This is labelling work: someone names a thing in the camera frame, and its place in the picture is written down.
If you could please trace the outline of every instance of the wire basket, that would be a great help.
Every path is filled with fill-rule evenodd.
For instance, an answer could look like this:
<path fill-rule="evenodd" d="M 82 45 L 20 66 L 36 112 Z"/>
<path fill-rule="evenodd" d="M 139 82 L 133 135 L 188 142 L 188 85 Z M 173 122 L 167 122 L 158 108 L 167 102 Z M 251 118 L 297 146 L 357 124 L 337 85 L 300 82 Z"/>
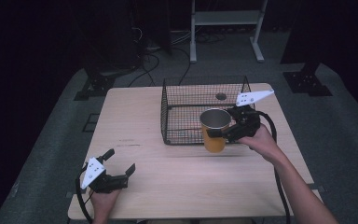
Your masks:
<path fill-rule="evenodd" d="M 246 77 L 165 78 L 161 97 L 161 133 L 166 145 L 203 144 L 200 114 L 230 108 L 239 92 L 249 92 Z"/>

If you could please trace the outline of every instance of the gray floor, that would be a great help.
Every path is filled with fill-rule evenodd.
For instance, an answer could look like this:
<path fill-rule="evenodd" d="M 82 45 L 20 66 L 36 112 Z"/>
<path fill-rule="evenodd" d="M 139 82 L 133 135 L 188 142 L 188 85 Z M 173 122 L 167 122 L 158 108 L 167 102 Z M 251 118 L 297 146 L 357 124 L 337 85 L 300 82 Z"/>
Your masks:
<path fill-rule="evenodd" d="M 284 115 L 310 168 L 322 198 L 340 223 L 358 223 L 358 104 L 340 77 L 321 65 L 317 76 L 333 93 L 327 97 L 294 94 L 282 72 L 297 71 L 302 64 L 280 64 L 288 33 L 262 33 L 264 63 L 255 60 L 250 34 L 227 35 L 211 45 L 198 44 L 198 62 L 187 77 L 247 76 L 249 82 L 267 82 L 276 91 Z M 177 48 L 188 52 L 188 43 Z M 188 58 L 177 49 L 169 56 L 157 52 L 158 67 L 131 86 L 161 86 L 165 77 L 181 77 Z M 146 58 L 145 67 L 155 64 Z M 143 73 L 120 77 L 115 88 L 127 87 Z M 40 134 L 18 177 L 17 187 L 0 210 L 0 223 L 66 223 L 67 209 L 75 191 L 75 177 L 83 165 L 92 133 L 82 132 L 91 113 L 99 113 L 103 97 L 74 101 L 87 76 L 74 74 Z M 257 223 L 284 223 L 283 217 L 257 217 Z"/>

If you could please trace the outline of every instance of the cup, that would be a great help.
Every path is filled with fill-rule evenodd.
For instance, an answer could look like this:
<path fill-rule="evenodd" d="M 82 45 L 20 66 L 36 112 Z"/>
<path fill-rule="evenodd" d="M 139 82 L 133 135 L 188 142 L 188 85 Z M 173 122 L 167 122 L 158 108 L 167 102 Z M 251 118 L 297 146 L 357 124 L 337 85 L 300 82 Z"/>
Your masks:
<path fill-rule="evenodd" d="M 207 130 L 224 130 L 229 126 L 231 116 L 224 109 L 211 108 L 201 113 L 200 122 L 205 148 L 213 153 L 221 152 L 225 148 L 226 139 L 223 137 L 211 138 Z"/>

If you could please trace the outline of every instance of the black cable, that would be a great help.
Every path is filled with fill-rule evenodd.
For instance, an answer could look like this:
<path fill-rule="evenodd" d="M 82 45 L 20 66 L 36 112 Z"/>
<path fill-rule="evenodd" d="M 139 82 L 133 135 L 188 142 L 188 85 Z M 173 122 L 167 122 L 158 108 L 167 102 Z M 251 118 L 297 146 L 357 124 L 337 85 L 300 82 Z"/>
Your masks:
<path fill-rule="evenodd" d="M 178 86 L 180 86 L 180 85 L 182 84 L 183 79 L 185 79 L 185 76 L 187 75 L 188 70 L 190 69 L 190 65 L 191 65 L 191 62 L 190 62 L 190 55 L 188 55 L 188 53 L 187 53 L 185 50 L 183 50 L 183 49 L 178 49 L 178 48 L 172 48 L 172 49 L 176 49 L 176 50 L 180 50 L 180 51 L 182 51 L 182 52 L 186 55 L 186 57 L 187 57 L 187 61 L 188 61 L 188 66 L 187 66 L 187 69 L 186 69 L 185 73 L 184 73 L 184 74 L 182 74 L 182 77 L 181 77 L 181 78 L 180 78 L 180 80 L 179 80 L 179 84 L 178 84 Z"/>
<path fill-rule="evenodd" d="M 207 44 L 215 44 L 217 42 L 223 41 L 226 39 L 226 36 L 224 34 L 208 34 L 208 33 L 201 33 L 199 35 L 197 35 L 196 37 L 196 42 L 198 44 L 203 44 L 203 45 L 207 45 Z"/>
<path fill-rule="evenodd" d="M 81 211 L 83 212 L 83 214 L 86 217 L 87 221 L 91 224 L 92 223 L 92 218 L 91 218 L 91 216 L 89 215 L 89 212 L 86 209 L 86 205 L 85 205 L 85 203 L 83 201 L 83 197 L 81 196 L 81 190 L 80 190 L 80 176 L 81 176 L 81 174 L 83 172 L 86 171 L 87 166 L 88 166 L 88 163 L 86 162 L 85 166 L 80 170 L 80 173 L 78 174 L 78 176 L 75 179 L 75 186 L 76 186 L 76 196 L 77 196 L 77 199 L 79 201 Z"/>
<path fill-rule="evenodd" d="M 142 73 L 141 75 L 139 75 L 138 77 L 136 77 L 129 85 L 128 87 L 130 87 L 132 85 L 132 83 L 134 83 L 138 78 L 148 74 L 149 72 L 153 71 L 155 68 L 157 68 L 157 66 L 159 65 L 159 58 L 156 55 L 153 54 L 148 54 L 148 56 L 152 56 L 157 60 L 156 65 L 154 65 L 150 70 L 145 71 L 144 73 Z"/>
<path fill-rule="evenodd" d="M 266 113 L 263 113 L 261 111 L 257 111 L 257 113 L 259 115 L 263 116 L 267 120 L 267 122 L 269 124 L 269 127 L 271 128 L 272 138 L 274 139 L 275 142 L 277 142 L 277 129 L 276 129 L 275 124 L 272 121 L 272 119 Z M 278 172 L 277 172 L 277 170 L 275 168 L 274 168 L 274 174 L 275 174 L 275 181 L 276 181 L 276 184 L 277 184 L 279 195 L 281 196 L 281 200 L 282 200 L 282 203 L 283 203 L 284 212 L 286 214 L 286 223 L 290 224 L 289 206 L 287 204 L 286 198 L 284 197 L 283 188 L 282 188 L 282 184 L 281 184 L 281 179 L 280 179 L 279 174 L 278 174 Z"/>
<path fill-rule="evenodd" d="M 149 86 L 151 86 L 152 84 L 153 84 L 154 86 L 156 86 L 156 83 L 154 82 L 154 79 L 153 79 L 152 75 L 150 74 L 150 71 L 147 71 L 147 70 L 146 70 L 145 64 L 142 65 L 142 68 L 144 69 L 145 72 L 147 72 L 147 75 L 150 77 L 151 82 L 150 82 Z"/>
<path fill-rule="evenodd" d="M 90 199 L 91 199 L 91 196 L 94 194 L 94 190 L 92 191 L 92 193 L 89 195 L 88 199 L 84 202 L 84 203 L 87 203 Z"/>

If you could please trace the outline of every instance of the wire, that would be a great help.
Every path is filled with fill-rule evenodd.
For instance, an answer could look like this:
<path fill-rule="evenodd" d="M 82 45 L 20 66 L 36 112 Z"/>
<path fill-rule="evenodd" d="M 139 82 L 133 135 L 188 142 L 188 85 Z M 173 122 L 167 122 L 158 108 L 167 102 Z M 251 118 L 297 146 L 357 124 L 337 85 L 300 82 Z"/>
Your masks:
<path fill-rule="evenodd" d="M 202 29 L 202 26 L 198 27 L 197 30 L 196 30 L 196 33 L 198 33 L 201 29 Z M 191 32 L 190 31 L 180 31 L 180 33 L 185 33 L 185 34 L 183 36 L 178 37 L 177 39 L 174 39 L 171 42 L 171 46 L 184 43 L 185 41 L 189 40 L 190 37 L 191 37 Z M 146 48 L 146 50 L 149 51 L 149 52 L 155 52 L 155 51 L 160 50 L 160 49 L 161 49 L 161 47 L 149 47 L 149 48 Z"/>
<path fill-rule="evenodd" d="M 88 197 L 88 199 L 84 202 L 84 203 L 87 203 L 90 199 L 91 199 L 91 196 L 94 194 L 94 190 L 92 191 L 91 195 Z"/>
<path fill-rule="evenodd" d="M 185 73 L 182 74 L 182 77 L 181 77 L 180 80 L 179 80 L 178 85 L 180 86 L 180 85 L 182 84 L 183 79 L 185 79 L 185 76 L 187 75 L 188 70 L 190 69 L 190 65 L 191 65 L 190 55 L 188 55 L 188 53 L 187 53 L 185 50 L 183 50 L 183 49 L 178 49 L 178 48 L 172 48 L 172 49 L 180 50 L 180 51 L 182 51 L 182 52 L 187 56 L 188 66 L 187 66 L 187 69 L 186 69 Z"/>
<path fill-rule="evenodd" d="M 266 113 L 263 113 L 261 111 L 257 111 L 257 113 L 259 115 L 263 116 L 268 121 L 269 127 L 271 128 L 272 138 L 275 140 L 275 142 L 277 142 L 277 129 L 276 129 L 275 124 L 272 121 L 272 119 Z M 284 197 L 283 188 L 282 188 L 282 184 L 281 184 L 281 179 L 280 179 L 280 177 L 278 175 L 278 172 L 277 172 L 277 170 L 275 168 L 274 168 L 274 174 L 275 174 L 275 181 L 276 181 L 276 184 L 277 184 L 279 195 L 281 196 L 281 200 L 282 200 L 282 203 L 283 203 L 284 212 L 286 214 L 286 223 L 290 224 L 289 206 L 287 205 L 286 198 Z"/>
<path fill-rule="evenodd" d="M 75 179 L 75 187 L 76 187 L 76 196 L 77 196 L 77 200 L 79 201 L 81 211 L 83 212 L 83 214 L 86 217 L 87 221 L 91 224 L 92 223 L 92 218 L 91 218 L 89 212 L 86 209 L 86 205 L 85 205 L 85 203 L 83 201 L 83 197 L 81 196 L 81 189 L 80 189 L 80 176 L 81 176 L 81 174 L 83 174 L 83 172 L 85 172 L 87 170 L 88 165 L 89 164 L 86 162 L 86 164 L 83 166 L 83 168 L 80 170 L 79 174 L 77 175 L 77 177 Z"/>
<path fill-rule="evenodd" d="M 137 31 L 139 31 L 139 38 L 138 38 L 138 40 L 134 40 L 135 43 L 138 43 L 138 41 L 140 41 L 140 40 L 142 39 L 142 36 L 144 35 L 144 33 L 143 33 L 142 30 L 139 29 L 138 27 L 132 27 L 132 30 L 137 30 Z"/>
<path fill-rule="evenodd" d="M 153 71 L 155 68 L 157 68 L 157 66 L 159 65 L 159 58 L 156 56 L 156 55 L 153 55 L 153 54 L 148 54 L 148 56 L 151 56 L 151 57 L 154 57 L 156 60 L 157 60 L 157 63 L 156 65 L 154 65 L 150 70 L 146 70 L 144 73 L 142 73 L 141 75 L 139 75 L 138 77 L 136 77 L 129 85 L 128 87 L 130 87 L 132 85 L 132 83 L 134 83 L 138 78 L 148 74 L 149 72 Z"/>
<path fill-rule="evenodd" d="M 220 35 L 222 37 L 219 37 L 218 35 L 210 35 L 207 33 L 202 33 L 200 35 L 197 35 L 196 41 L 198 44 L 214 44 L 226 39 L 226 36 L 224 34 L 220 34 Z"/>
<path fill-rule="evenodd" d="M 150 75 L 150 71 L 147 71 L 147 70 L 146 70 L 145 64 L 143 64 L 142 67 L 143 67 L 144 71 L 147 72 L 147 75 L 150 77 L 151 82 L 150 82 L 149 86 L 151 86 L 152 84 L 153 84 L 154 86 L 156 86 L 156 83 L 154 82 L 154 79 L 152 78 L 152 75 Z"/>

